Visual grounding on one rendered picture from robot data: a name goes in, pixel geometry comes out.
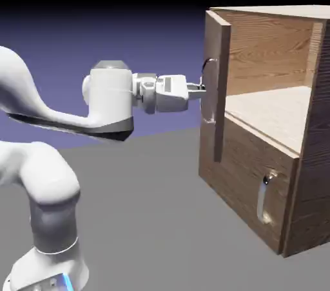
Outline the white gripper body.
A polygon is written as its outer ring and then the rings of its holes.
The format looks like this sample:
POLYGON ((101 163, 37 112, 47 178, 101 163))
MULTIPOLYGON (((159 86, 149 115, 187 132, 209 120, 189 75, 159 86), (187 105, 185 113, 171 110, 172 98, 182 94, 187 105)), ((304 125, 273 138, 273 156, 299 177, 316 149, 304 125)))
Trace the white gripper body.
POLYGON ((184 75, 161 75, 156 82, 156 111, 183 112, 188 109, 188 88, 184 75))

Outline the curved metal door handle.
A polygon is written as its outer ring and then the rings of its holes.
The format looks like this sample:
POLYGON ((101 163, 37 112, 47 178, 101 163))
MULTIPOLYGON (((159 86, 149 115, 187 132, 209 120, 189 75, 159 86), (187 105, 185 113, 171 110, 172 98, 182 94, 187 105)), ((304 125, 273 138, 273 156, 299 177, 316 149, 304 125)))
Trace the curved metal door handle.
POLYGON ((214 107, 213 107, 213 63, 216 61, 214 58, 207 58, 202 66, 201 87, 205 93, 200 102, 200 109, 203 121, 208 124, 215 122, 214 107))

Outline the wooden cabinet door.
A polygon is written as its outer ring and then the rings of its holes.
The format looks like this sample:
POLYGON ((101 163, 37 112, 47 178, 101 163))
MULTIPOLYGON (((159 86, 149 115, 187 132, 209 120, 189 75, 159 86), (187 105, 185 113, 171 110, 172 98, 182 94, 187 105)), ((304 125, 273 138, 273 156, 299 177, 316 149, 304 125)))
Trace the wooden cabinet door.
POLYGON ((224 110, 226 104, 231 25, 214 11, 206 11, 204 32, 204 61, 214 58, 213 63, 213 107, 215 122, 203 121, 203 143, 209 150, 210 159, 220 162, 222 159, 224 137, 224 110))

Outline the wooden cabinet drawer front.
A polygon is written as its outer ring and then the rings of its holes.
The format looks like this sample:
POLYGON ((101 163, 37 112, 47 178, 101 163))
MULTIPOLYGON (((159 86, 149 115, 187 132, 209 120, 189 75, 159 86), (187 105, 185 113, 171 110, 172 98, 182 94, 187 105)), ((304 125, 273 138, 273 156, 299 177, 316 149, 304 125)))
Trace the wooden cabinet drawer front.
POLYGON ((291 206, 292 182, 298 158, 287 154, 229 119, 224 120, 222 159, 214 162, 203 143, 200 126, 199 175, 276 254, 284 247, 291 206), (277 176, 268 184, 264 210, 271 218, 257 218, 257 198, 265 174, 277 176))

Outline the wooden cabinet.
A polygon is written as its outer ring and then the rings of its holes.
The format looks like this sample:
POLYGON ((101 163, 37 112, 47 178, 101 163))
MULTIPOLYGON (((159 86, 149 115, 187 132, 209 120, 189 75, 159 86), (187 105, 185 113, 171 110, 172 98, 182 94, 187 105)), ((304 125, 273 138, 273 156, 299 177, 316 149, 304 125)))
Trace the wooden cabinet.
POLYGON ((231 25, 224 120, 298 158, 280 255, 330 243, 330 6, 209 10, 231 25))

